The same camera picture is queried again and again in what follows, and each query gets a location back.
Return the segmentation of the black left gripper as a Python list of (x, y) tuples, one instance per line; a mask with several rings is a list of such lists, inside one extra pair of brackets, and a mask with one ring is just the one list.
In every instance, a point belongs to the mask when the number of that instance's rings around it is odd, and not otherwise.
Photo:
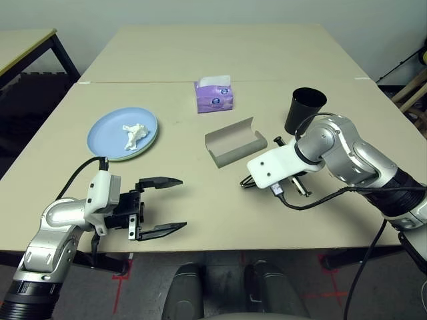
[(150, 177), (139, 179), (134, 189), (121, 193), (119, 203), (113, 213), (105, 218), (107, 229), (127, 229), (130, 241), (147, 241), (165, 237), (187, 225), (186, 222), (156, 225), (153, 229), (142, 231), (143, 206), (141, 194), (147, 188), (165, 189), (181, 185), (183, 181), (171, 177)]

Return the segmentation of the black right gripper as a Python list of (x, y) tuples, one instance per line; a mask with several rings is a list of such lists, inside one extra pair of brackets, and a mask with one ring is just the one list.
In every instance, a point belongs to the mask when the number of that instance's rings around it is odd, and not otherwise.
[[(280, 136), (277, 136), (276, 138), (274, 138), (274, 142), (279, 146), (284, 146), (285, 143), (283, 141), (283, 139)], [(305, 185), (301, 182), (300, 178), (297, 175), (292, 175), (291, 177), (288, 178), (295, 186), (295, 188), (297, 189), (298, 193), (301, 196), (304, 197), (309, 197), (312, 192), (308, 191), (305, 187)]]

